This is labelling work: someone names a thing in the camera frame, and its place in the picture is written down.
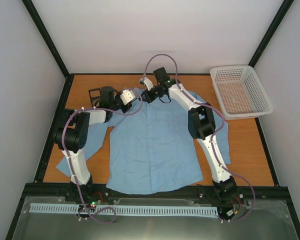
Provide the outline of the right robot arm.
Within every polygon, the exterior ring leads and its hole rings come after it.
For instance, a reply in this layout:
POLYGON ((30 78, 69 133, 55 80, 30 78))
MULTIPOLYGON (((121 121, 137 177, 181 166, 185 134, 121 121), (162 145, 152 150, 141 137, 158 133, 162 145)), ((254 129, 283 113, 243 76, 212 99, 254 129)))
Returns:
POLYGON ((216 137, 214 112, 209 103, 202 103, 193 97, 175 77, 170 78, 164 67, 154 71, 157 85, 144 73, 140 84, 146 87, 142 93, 143 101, 153 102, 167 96, 175 100, 187 111, 187 128, 193 139, 201 146, 210 167, 214 197, 219 202, 228 201, 236 192, 237 184, 229 172, 219 150, 216 137))

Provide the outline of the black display case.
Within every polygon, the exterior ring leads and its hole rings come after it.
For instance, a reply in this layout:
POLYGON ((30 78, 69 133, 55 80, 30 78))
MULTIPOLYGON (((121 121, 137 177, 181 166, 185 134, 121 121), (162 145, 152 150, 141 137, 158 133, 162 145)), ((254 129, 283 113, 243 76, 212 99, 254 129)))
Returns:
POLYGON ((101 99, 101 89, 93 88, 88 90, 89 99, 92 107, 96 107, 101 99))

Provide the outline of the white plastic basket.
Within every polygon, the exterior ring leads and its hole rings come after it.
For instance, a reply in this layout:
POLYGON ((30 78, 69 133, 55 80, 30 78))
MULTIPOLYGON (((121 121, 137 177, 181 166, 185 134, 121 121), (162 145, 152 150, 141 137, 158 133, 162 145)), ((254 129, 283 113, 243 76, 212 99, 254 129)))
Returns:
POLYGON ((210 76, 226 120, 258 118, 273 112, 273 105, 253 67, 214 67, 210 76))

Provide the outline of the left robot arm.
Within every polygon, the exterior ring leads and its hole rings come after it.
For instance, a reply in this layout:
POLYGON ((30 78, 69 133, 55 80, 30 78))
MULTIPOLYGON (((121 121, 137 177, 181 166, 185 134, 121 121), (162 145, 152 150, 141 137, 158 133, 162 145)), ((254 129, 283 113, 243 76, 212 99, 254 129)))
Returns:
POLYGON ((85 202, 94 195, 94 188, 88 185, 92 177, 84 151, 89 127, 108 122, 116 111, 126 114, 137 97, 131 89, 117 91, 110 86, 94 88, 88 93, 92 108, 63 109, 53 133, 54 143, 66 158, 71 182, 79 185, 76 195, 85 202))

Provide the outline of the light blue shirt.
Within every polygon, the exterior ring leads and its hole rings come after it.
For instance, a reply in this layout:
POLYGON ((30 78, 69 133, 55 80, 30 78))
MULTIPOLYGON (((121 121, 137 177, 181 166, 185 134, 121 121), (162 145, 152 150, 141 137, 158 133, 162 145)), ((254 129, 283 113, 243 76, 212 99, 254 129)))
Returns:
MULTIPOLYGON (((142 100, 143 90, 133 90, 137 98, 130 110, 112 113, 108 122, 88 128, 84 147, 87 159, 102 146, 108 127, 110 132, 109 178, 106 187, 129 193, 172 191, 200 182, 203 174, 197 158, 194 138, 188 131, 188 112, 164 95, 163 101, 142 100)), ((216 140, 227 166, 230 161, 228 125, 212 107, 216 140)), ((70 178, 64 156, 62 170, 70 178)))

